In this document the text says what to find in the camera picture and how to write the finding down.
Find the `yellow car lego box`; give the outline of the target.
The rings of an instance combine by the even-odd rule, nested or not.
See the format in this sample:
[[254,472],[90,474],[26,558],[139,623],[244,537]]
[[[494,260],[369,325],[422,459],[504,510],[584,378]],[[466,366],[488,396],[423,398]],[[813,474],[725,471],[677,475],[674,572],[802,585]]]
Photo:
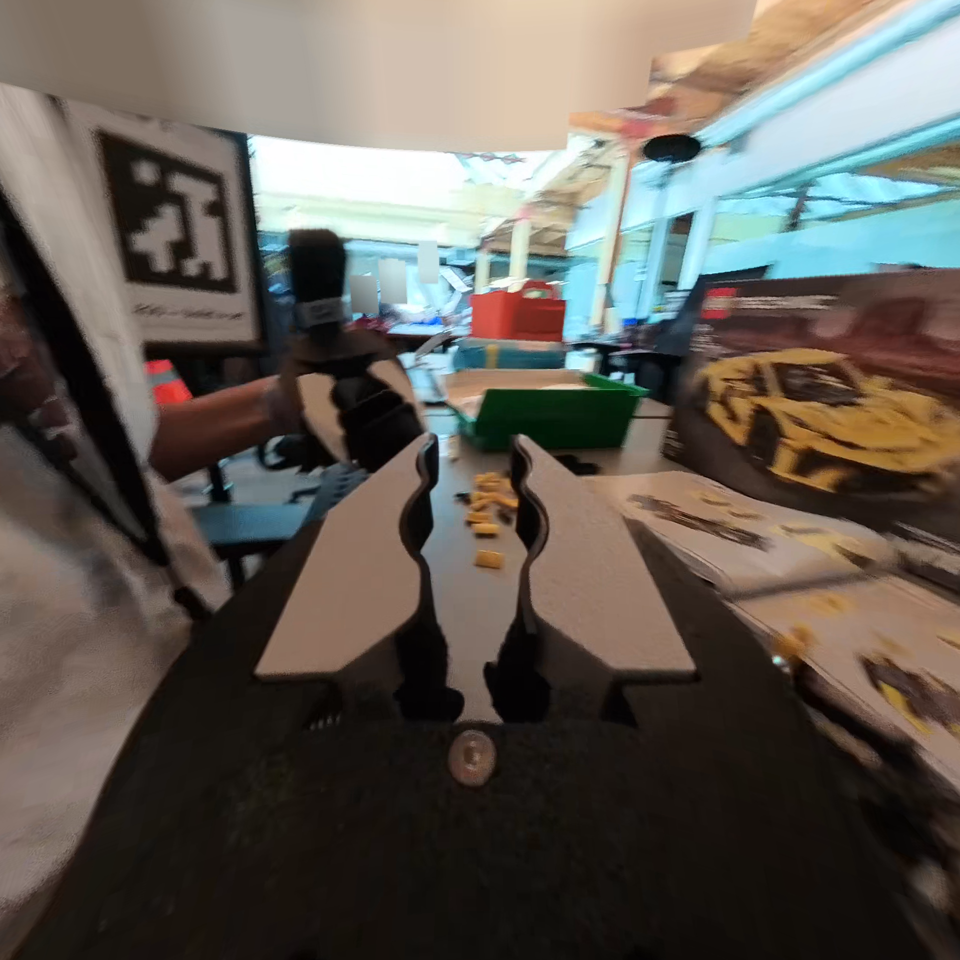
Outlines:
[[709,274],[662,456],[749,497],[958,551],[959,273]]

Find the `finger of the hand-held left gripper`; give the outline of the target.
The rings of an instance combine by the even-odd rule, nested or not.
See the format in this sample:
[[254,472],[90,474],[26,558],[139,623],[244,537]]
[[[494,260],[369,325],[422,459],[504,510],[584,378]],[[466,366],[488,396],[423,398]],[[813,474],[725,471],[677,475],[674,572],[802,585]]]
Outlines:
[[370,374],[386,385],[386,411],[374,421],[378,438],[387,450],[399,452],[426,433],[426,413],[417,398],[409,376],[396,358],[378,359],[370,364]]
[[351,462],[341,411],[333,398],[335,379],[327,374],[307,373],[295,378],[301,418],[308,432],[336,463]]

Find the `blue plastic package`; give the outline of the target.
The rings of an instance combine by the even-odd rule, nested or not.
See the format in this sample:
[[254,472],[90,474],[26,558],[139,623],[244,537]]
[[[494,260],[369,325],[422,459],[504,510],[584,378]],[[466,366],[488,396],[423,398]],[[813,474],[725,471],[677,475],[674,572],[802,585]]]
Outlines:
[[562,342],[467,337],[452,349],[451,370],[558,370],[566,366],[567,353]]

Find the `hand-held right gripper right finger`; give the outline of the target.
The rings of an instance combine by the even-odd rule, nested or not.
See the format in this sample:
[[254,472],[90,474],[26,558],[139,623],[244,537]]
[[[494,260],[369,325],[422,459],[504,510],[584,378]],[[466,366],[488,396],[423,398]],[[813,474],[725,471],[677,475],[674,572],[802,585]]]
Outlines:
[[526,435],[510,445],[526,549],[518,617],[545,679],[695,679],[697,668],[620,514]]

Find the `white printed sign board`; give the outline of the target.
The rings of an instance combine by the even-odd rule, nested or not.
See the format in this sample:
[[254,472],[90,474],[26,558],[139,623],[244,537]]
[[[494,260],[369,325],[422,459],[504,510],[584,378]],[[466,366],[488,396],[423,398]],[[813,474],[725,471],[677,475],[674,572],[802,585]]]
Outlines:
[[63,110],[102,195],[145,349],[263,354],[267,298],[246,134],[85,102]]

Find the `red tote bag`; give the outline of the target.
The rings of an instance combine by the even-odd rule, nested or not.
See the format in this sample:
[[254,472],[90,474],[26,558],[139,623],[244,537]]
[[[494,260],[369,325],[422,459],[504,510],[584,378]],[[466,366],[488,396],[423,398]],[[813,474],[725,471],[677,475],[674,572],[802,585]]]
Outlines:
[[559,343],[564,339],[567,302],[560,284],[528,279],[518,291],[514,338],[519,341]]

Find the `flat white paper bag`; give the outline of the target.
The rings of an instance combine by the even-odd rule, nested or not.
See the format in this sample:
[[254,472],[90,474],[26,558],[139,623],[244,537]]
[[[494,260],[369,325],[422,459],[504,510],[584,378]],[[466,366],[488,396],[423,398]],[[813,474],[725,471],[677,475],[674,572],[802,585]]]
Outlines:
[[579,370],[566,368],[464,369],[447,373],[440,386],[447,406],[469,419],[477,419],[482,403],[492,391],[573,392],[589,390]]

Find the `green plastic bin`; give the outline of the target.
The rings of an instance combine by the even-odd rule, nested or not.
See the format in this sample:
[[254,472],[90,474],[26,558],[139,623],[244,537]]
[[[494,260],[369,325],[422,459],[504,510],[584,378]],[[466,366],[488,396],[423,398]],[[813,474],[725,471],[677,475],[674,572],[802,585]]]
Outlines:
[[547,451],[621,448],[649,391],[580,372],[588,390],[493,390],[475,419],[448,407],[462,439],[482,452],[505,452],[516,435],[529,437]]

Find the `lego instruction booklet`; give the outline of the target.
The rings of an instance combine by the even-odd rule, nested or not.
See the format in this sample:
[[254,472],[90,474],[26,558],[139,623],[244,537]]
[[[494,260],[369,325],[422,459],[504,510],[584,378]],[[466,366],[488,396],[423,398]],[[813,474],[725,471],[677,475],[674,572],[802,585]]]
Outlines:
[[588,483],[713,588],[799,686],[958,791],[958,604],[902,576],[881,534],[689,472]]

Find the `black mesh chair seat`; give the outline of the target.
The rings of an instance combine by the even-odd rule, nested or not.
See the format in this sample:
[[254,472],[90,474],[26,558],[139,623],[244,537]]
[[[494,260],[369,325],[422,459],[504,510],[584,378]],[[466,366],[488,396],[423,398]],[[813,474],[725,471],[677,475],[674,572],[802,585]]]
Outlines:
[[214,503],[190,510],[198,531],[210,546],[249,554],[291,540],[307,513],[308,507],[302,503]]

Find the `pile of yellow black lego pieces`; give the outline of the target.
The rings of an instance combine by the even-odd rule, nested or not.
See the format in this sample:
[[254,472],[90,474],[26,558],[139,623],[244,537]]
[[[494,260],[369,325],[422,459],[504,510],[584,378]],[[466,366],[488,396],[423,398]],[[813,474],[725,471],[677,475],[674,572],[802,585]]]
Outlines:
[[457,490],[454,502],[464,510],[463,522],[478,540],[497,539],[514,527],[520,501],[507,471],[488,471],[473,477],[472,487]]

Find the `orange tote bag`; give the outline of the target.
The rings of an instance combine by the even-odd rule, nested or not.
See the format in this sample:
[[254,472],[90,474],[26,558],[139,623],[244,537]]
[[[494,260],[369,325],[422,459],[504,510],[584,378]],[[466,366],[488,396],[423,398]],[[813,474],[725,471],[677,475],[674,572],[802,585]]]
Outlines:
[[480,340],[519,340],[520,292],[492,290],[470,296],[470,337]]

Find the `person's left forearm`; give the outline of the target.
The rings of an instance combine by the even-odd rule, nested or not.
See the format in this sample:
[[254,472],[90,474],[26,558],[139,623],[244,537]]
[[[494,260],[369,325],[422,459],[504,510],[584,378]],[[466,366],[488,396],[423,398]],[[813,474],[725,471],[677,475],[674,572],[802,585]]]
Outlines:
[[155,410],[149,464],[173,482],[299,432],[303,406],[282,378],[269,376]]

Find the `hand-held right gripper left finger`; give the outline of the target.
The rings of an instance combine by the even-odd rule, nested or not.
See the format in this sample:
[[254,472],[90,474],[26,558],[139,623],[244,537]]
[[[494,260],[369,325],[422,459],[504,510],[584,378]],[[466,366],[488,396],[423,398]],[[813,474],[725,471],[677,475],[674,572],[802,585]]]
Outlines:
[[258,679],[328,678],[431,612],[423,555],[439,445],[421,434],[332,507],[258,664]]

